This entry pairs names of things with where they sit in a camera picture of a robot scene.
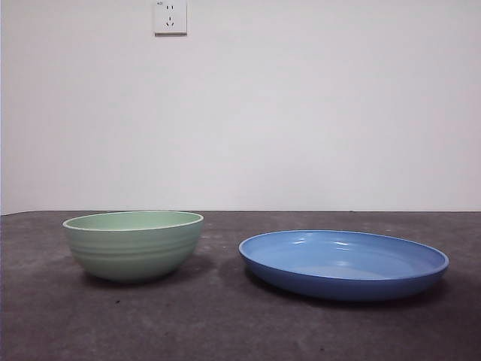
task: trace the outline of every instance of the plate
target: plate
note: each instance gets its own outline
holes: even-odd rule
[[[306,296],[382,301],[420,293],[449,265],[433,247],[386,235],[294,230],[248,238],[239,251],[262,280]]]

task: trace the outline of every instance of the ridged bowl exterior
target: ridged bowl exterior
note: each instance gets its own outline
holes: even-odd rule
[[[126,231],[65,228],[65,234],[73,257],[88,273],[131,283],[175,270],[194,251],[202,224]]]

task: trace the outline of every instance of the gray carpet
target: gray carpet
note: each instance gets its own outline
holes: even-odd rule
[[[90,277],[71,258],[61,223],[91,213],[2,217],[4,360],[481,359],[481,213],[202,211],[195,254],[135,286]],[[245,238],[282,229],[408,238],[451,265],[408,299],[310,299],[259,281],[237,253]]]

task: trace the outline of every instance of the green bowl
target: green bowl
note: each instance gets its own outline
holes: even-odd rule
[[[93,214],[63,223],[73,257],[91,275],[141,282],[166,275],[192,254],[200,214],[136,211]]]

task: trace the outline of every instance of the plate rim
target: plate rim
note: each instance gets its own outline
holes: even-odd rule
[[[243,250],[243,248],[245,247],[244,245],[248,242],[248,241],[252,241],[253,239],[255,238],[260,238],[262,236],[265,236],[265,235],[273,235],[273,234],[278,234],[278,233],[291,233],[291,232],[316,232],[316,233],[321,233],[321,232],[335,232],[335,233],[349,233],[349,234],[358,234],[358,235],[373,235],[373,236],[376,236],[376,237],[381,237],[381,238],[390,238],[390,239],[395,239],[397,241],[404,241],[404,242],[408,242],[408,243],[412,243],[412,244],[416,244],[418,246],[421,246],[421,247],[426,247],[430,250],[433,250],[435,253],[438,253],[440,254],[443,259],[444,259],[444,262],[442,265],[436,267],[436,268],[433,268],[432,271],[429,271],[429,272],[423,272],[423,273],[418,273],[418,274],[415,274],[415,275],[411,275],[411,276],[403,276],[403,277],[393,277],[393,278],[343,278],[343,277],[333,277],[333,276],[323,276],[323,275],[310,275],[308,273],[302,273],[302,272],[295,272],[295,271],[292,271],[292,270],[288,270],[288,269],[284,269],[284,268],[278,268],[278,267],[273,267],[272,265],[266,265],[264,263],[260,263],[258,261],[255,261],[254,259],[252,259],[251,257],[249,257],[245,251]],[[290,273],[290,274],[293,274],[293,275],[300,275],[300,276],[308,276],[308,277],[314,277],[314,278],[321,278],[321,279],[325,279],[325,280],[332,280],[332,281],[363,281],[363,282],[383,282],[383,281],[402,281],[402,280],[410,280],[410,279],[415,279],[415,278],[422,278],[422,277],[426,277],[426,276],[430,276],[430,275],[436,275],[438,274],[439,272],[444,272],[447,270],[448,266],[449,266],[449,257],[444,253],[442,252],[441,250],[438,250],[437,248],[434,248],[434,247],[431,247],[431,246],[428,246],[427,244],[423,244],[423,243],[419,243],[419,242],[415,242],[415,241],[411,241],[409,239],[405,239],[405,238],[399,238],[399,237],[393,237],[391,235],[380,235],[380,234],[377,234],[377,233],[369,233],[369,232],[357,232],[357,231],[344,231],[344,230],[336,230],[336,229],[288,229],[288,230],[284,230],[284,231],[274,231],[274,232],[267,232],[267,233],[262,233],[262,234],[259,234],[259,235],[254,235],[252,237],[249,237],[247,239],[244,239],[238,246],[238,250],[239,250],[239,253],[241,254],[241,256],[245,257],[246,259],[258,264],[258,265],[262,265],[264,267],[268,267],[268,268],[271,268],[271,269],[274,269],[274,270],[277,270],[277,271],[282,271],[282,272],[287,272],[287,273]]]

